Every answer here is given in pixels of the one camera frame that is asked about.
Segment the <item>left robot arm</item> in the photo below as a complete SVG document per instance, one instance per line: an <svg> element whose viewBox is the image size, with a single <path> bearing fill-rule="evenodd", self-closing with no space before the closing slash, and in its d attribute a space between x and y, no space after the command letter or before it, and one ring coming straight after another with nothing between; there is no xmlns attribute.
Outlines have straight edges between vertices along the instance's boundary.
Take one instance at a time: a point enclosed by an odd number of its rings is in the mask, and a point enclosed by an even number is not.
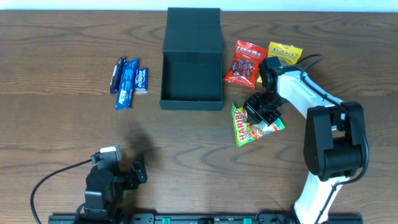
<svg viewBox="0 0 398 224"><path fill-rule="evenodd" d="M84 214L80 223L129 223L129 215L119 204L124 192L147 182L144 156L138 155L128 170L119 168L115 152L99 152L91 157L95 166L86 177Z"/></svg>

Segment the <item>green Haribo gummy bag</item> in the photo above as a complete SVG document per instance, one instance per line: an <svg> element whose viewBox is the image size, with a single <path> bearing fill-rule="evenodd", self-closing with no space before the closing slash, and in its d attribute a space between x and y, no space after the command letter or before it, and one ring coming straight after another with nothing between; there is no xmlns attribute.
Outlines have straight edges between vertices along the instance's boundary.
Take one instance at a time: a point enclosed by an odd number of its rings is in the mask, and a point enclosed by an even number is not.
<svg viewBox="0 0 398 224"><path fill-rule="evenodd" d="M236 145L238 147L285 128L280 118L270 125L257 124L243 107L237 107L234 103L231 106L231 114L233 117Z"/></svg>

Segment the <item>yellow Hacks candy bag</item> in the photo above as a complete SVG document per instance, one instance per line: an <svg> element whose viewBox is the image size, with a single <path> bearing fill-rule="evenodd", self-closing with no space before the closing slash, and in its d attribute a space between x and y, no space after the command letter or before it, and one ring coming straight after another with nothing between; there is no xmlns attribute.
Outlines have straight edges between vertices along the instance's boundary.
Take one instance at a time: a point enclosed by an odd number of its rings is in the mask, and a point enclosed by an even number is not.
<svg viewBox="0 0 398 224"><path fill-rule="evenodd" d="M293 65L298 62L302 52L302 48L296 47L294 45L270 42L266 58L277 57L282 66Z"/></svg>

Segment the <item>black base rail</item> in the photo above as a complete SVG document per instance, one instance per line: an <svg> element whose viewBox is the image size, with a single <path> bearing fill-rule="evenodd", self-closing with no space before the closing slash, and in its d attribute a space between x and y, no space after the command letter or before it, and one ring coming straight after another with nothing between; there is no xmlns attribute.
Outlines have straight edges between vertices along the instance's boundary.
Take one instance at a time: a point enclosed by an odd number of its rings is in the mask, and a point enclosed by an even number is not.
<svg viewBox="0 0 398 224"><path fill-rule="evenodd" d="M74 215L51 215L49 224L69 223L122 223L122 224L276 224L299 223L293 215L262 213L260 215L153 215L136 213L114 221L100 221L81 216L75 220ZM324 223L329 224L362 224L359 215L329 215Z"/></svg>

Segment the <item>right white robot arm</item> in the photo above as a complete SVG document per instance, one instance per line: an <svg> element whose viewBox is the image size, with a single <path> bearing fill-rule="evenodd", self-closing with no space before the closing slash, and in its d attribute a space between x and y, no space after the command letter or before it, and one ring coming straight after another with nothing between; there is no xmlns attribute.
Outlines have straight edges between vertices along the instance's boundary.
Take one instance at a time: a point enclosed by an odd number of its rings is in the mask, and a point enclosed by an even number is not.
<svg viewBox="0 0 398 224"><path fill-rule="evenodd" d="M328 211L343 185L363 177L369 145L363 107L328 94L298 65L259 69L264 94L256 93L244 107L264 128L280 117L279 108L292 104L305 118L303 156L308 177L285 223L328 223Z"/></svg>

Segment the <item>blue Eclipse mint box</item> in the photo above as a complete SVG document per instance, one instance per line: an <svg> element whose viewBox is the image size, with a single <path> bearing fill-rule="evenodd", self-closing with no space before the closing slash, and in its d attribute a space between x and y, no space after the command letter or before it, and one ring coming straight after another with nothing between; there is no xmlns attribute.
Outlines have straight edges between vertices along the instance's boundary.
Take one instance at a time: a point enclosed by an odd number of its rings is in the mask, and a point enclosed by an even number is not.
<svg viewBox="0 0 398 224"><path fill-rule="evenodd" d="M134 90L137 92L146 92L148 86L148 68L137 68L134 79Z"/></svg>

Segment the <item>dark green open box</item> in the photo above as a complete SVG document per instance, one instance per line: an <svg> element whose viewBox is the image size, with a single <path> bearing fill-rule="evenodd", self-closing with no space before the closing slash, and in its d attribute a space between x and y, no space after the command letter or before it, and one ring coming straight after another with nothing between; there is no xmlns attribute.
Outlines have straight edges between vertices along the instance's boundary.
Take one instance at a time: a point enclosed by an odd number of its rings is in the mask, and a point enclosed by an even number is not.
<svg viewBox="0 0 398 224"><path fill-rule="evenodd" d="M219 8L168 8L162 49L161 109L223 109L220 14Z"/></svg>

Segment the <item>red Hacks candy bag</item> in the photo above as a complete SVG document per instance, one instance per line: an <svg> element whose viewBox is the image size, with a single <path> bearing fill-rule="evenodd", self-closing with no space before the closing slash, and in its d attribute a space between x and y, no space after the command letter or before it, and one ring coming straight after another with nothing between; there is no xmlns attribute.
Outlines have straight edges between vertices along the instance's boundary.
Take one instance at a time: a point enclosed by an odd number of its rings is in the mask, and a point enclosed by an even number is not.
<svg viewBox="0 0 398 224"><path fill-rule="evenodd" d="M267 54L268 50L264 47L238 40L233 62L223 80L255 89L259 64Z"/></svg>

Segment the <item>blue Oreo cookie pack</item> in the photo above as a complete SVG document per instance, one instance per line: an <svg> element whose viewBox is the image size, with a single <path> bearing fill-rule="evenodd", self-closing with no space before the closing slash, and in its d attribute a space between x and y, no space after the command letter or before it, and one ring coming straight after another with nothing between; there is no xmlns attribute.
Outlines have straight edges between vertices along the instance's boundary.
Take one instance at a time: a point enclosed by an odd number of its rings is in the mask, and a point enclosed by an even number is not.
<svg viewBox="0 0 398 224"><path fill-rule="evenodd" d="M134 76L139 64L139 58L126 61L123 66L123 73L119 85L116 110L129 109L131 107L132 92L134 89Z"/></svg>

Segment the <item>dark purple snack bar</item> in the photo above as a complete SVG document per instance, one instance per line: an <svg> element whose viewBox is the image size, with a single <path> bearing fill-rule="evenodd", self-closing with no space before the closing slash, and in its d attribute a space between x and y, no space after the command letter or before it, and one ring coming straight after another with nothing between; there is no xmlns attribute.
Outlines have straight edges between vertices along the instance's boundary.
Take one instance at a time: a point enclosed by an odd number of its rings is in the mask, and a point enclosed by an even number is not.
<svg viewBox="0 0 398 224"><path fill-rule="evenodd" d="M109 92L111 95L117 94L119 91L119 85L125 63L126 63L126 57L121 57L114 67L111 83L109 85Z"/></svg>

